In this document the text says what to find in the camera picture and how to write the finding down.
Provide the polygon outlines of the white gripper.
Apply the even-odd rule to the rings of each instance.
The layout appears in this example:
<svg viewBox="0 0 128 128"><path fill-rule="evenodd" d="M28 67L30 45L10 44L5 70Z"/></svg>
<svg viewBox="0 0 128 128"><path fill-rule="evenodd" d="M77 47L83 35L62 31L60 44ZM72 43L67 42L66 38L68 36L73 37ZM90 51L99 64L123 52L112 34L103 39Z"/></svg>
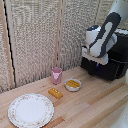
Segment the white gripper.
<svg viewBox="0 0 128 128"><path fill-rule="evenodd" d="M100 50L99 49L88 49L86 47L82 48L82 56L88 60L92 60L94 62L100 63L102 65L106 65L108 63L108 54L105 53L102 57L99 57Z"/></svg>

